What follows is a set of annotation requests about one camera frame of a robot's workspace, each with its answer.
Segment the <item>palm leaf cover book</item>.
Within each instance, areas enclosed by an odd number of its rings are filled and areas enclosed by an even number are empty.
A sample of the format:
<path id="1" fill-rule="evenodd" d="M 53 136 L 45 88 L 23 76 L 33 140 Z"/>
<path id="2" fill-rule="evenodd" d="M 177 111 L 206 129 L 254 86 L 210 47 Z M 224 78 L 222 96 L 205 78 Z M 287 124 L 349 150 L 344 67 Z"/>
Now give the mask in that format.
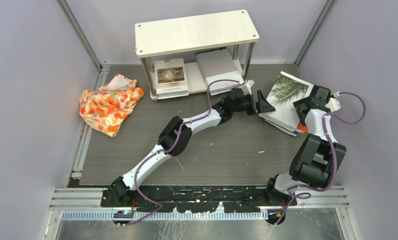
<path id="1" fill-rule="evenodd" d="M 295 130 L 301 121 L 293 103 L 308 97 L 313 86 L 312 83 L 281 71 L 266 97 L 275 111 L 260 113 L 258 116 Z"/>

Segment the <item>white grey cover book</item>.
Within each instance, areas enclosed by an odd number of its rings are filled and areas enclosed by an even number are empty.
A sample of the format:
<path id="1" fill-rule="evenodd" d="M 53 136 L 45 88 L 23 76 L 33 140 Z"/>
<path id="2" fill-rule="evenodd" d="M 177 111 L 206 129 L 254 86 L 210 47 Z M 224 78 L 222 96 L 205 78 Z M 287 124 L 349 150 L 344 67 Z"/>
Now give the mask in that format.
<path id="1" fill-rule="evenodd" d="M 243 77 L 227 48 L 217 48 L 195 54 L 210 95 L 230 91 L 243 84 Z"/>

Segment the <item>afternoon tea book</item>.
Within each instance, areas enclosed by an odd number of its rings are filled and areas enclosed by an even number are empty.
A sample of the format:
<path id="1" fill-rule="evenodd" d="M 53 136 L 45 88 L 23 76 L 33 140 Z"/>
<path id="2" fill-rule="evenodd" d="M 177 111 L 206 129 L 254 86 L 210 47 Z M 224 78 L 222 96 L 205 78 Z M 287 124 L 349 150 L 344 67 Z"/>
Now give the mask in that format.
<path id="1" fill-rule="evenodd" d="M 156 95 L 159 100 L 189 95 L 183 58 L 156 61 L 154 77 Z"/>

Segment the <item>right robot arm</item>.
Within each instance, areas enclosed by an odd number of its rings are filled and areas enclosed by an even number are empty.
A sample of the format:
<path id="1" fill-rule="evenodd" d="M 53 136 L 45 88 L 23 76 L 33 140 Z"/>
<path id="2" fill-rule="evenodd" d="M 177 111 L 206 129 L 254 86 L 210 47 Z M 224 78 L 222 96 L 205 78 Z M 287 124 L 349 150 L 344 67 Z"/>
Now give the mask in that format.
<path id="1" fill-rule="evenodd" d="M 294 156 L 289 171 L 268 180 L 263 196 L 268 204 L 286 204 L 298 188 L 323 192 L 334 184 L 347 149 L 334 138 L 330 104 L 338 106 L 339 102 L 328 88 L 318 85 L 312 88 L 308 97 L 293 103 L 308 134 Z"/>

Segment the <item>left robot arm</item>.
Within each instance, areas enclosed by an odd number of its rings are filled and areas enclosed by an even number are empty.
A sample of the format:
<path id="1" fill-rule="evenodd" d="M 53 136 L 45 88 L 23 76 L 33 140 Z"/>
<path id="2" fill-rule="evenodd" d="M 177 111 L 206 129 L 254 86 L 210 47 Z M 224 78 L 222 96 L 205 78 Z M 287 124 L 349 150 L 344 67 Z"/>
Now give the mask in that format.
<path id="1" fill-rule="evenodd" d="M 159 134 L 151 152 L 134 168 L 110 184 L 108 199 L 118 206 L 128 206 L 133 200 L 134 192 L 140 190 L 141 183 L 165 161 L 180 155 L 194 134 L 226 123 L 237 112 L 245 112 L 250 116 L 276 110 L 263 97 L 261 90 L 257 91 L 257 97 L 258 99 L 254 100 L 252 93 L 233 88 L 220 101 L 211 104 L 209 109 L 201 114 L 188 118 L 174 116 Z"/>

